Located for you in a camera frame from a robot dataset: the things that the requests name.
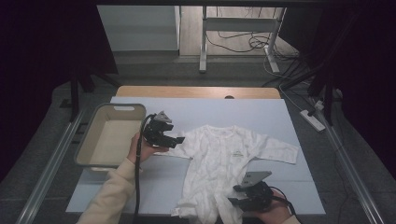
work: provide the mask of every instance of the beige sleeve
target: beige sleeve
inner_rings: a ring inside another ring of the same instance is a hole
[[[300,222],[297,220],[296,216],[291,216],[286,221],[284,221],[282,224],[300,224]]]
[[[78,223],[118,223],[122,209],[134,191],[134,164],[124,159],[117,170],[108,172],[107,181],[91,200]]]

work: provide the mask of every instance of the metal rail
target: metal rail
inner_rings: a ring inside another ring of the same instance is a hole
[[[66,153],[74,133],[76,132],[78,125],[83,117],[83,114],[86,110],[85,104],[77,114],[75,120],[73,122],[69,122],[67,127],[64,130],[64,134],[61,137],[57,147],[52,153],[49,162],[35,184],[35,188],[31,193],[27,203],[23,207],[20,216],[18,217],[17,224],[28,224],[32,223],[35,219],[35,215],[37,214],[40,205],[42,204],[48,189],[52,183],[53,178],[58,172],[59,166],[61,165],[62,159],[64,158],[64,154]]]
[[[338,159],[340,160],[341,165],[346,173],[346,176],[355,190],[356,194],[361,201],[361,206],[363,207],[364,212],[366,213],[367,217],[369,218],[370,222],[373,224],[385,224],[386,221],[380,214],[380,211],[370,193],[367,189],[366,185],[362,181],[359,173],[357,172],[355,165],[353,164],[352,160],[349,158],[345,147],[340,140],[337,132],[335,131],[334,127],[329,125],[327,120],[324,118],[322,113],[318,113],[319,119],[321,122],[324,123],[324,126],[327,129],[326,134],[329,137],[330,142],[332,143],[332,147],[337,153]]]

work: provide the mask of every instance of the wooden edge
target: wooden edge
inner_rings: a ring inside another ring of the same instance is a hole
[[[121,86],[116,96],[169,98],[281,99],[275,88]]]

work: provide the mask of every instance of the floor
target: floor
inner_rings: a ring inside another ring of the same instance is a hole
[[[208,7],[206,13],[207,17],[271,19],[274,16],[276,17],[278,12],[279,10],[272,7]],[[181,7],[180,55],[200,55],[202,36],[196,32],[196,27],[202,27],[202,16],[202,7]],[[267,33],[252,34],[247,32],[211,31],[206,34],[207,55],[263,56],[263,44],[259,44],[259,42],[267,42],[269,36]],[[210,42],[225,48],[216,47]],[[284,54],[292,54],[296,51],[281,38],[276,39],[276,46],[277,50]]]

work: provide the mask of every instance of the white onesie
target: white onesie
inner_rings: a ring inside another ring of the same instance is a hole
[[[242,210],[228,197],[233,186],[241,183],[247,164],[254,158],[295,163],[298,148],[237,126],[215,128],[209,125],[190,132],[183,144],[158,155],[191,158],[178,202],[180,217],[195,223],[215,223],[218,215],[228,223],[242,223]]]

